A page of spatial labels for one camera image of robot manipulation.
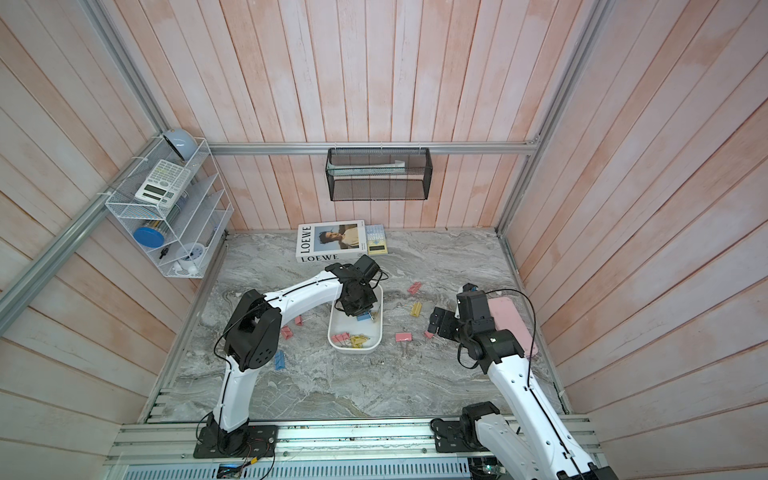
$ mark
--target marble tabletop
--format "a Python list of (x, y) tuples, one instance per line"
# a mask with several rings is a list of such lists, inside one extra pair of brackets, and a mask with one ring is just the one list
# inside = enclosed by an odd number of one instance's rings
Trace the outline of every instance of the marble tabletop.
[[(464, 283), (483, 290), (517, 287), (495, 233), (387, 231), (386, 236), (389, 254), (374, 257), (389, 274), (382, 281), (384, 333), (379, 348), (366, 355), (337, 352), (326, 338), (330, 304), (310, 310), (302, 326), (289, 323), (293, 337), (280, 340), (286, 368), (275, 371), (273, 361), (262, 368), (250, 403), (251, 419), (458, 415), (463, 406), (485, 400), (509, 412), (480, 368), (465, 369), (456, 362), (456, 343), (424, 336), (433, 307), (453, 310), (456, 291)], [(294, 233), (235, 234), (227, 238), (227, 246), (219, 277), (156, 420), (196, 422), (214, 407), (223, 362), (213, 355), (213, 346), (243, 292), (279, 290), (325, 266), (296, 261)], [(416, 281), (422, 287), (412, 296), (407, 289)], [(513, 300), (530, 329), (525, 300)], [(410, 315), (415, 301), (423, 304), (418, 318)], [(413, 341), (396, 343), (400, 332), (411, 332)], [(462, 361), (472, 364), (465, 351)], [(562, 412), (541, 354), (534, 357), (532, 369)]]

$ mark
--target pink wooden wall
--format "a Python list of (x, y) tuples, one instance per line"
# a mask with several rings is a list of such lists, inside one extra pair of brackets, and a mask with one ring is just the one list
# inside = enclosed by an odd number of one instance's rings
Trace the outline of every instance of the pink wooden wall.
[[(524, 141), (593, 0), (104, 0), (169, 122), (212, 142)], [(331, 202), (325, 159), (221, 157), (238, 230), (489, 227), (516, 155), (437, 155), (426, 201)]]
[[(78, 2), (0, 2), (0, 291), (154, 134)], [(0, 339), (4, 478), (97, 478), (195, 285), (109, 220)]]
[(768, 478), (766, 25), (618, 2), (508, 231), (620, 478)]

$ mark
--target calculator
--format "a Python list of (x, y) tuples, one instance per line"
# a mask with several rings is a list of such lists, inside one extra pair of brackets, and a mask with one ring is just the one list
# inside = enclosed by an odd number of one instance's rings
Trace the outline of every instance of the calculator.
[(160, 160), (134, 197), (159, 207), (171, 208), (178, 200), (179, 193), (186, 188), (191, 174), (192, 170), (181, 165)]
[(368, 241), (369, 255), (384, 255), (389, 253), (386, 249), (386, 237), (384, 237), (383, 225), (366, 225), (366, 240)]

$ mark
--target book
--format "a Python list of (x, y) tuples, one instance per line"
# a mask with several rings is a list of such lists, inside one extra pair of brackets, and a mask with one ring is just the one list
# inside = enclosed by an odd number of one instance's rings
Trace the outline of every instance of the book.
[(368, 253), (364, 220), (302, 223), (296, 238), (299, 263), (334, 263)]

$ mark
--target white tray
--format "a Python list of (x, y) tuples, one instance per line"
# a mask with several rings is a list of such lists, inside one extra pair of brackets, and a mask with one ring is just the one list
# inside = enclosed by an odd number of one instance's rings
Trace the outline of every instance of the white tray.
[[(376, 295), (376, 303), (373, 304), (371, 310), (375, 312), (378, 309), (379, 312), (375, 320), (358, 322), (356, 316), (347, 316), (344, 312), (336, 310), (336, 308), (331, 306), (331, 320), (328, 322), (328, 343), (333, 348), (343, 353), (371, 353), (382, 342), (382, 334), (384, 332), (384, 289), (379, 285), (373, 292)], [(344, 332), (351, 336), (363, 334), (368, 336), (370, 340), (363, 343), (361, 349), (338, 346), (331, 341), (331, 336)]]

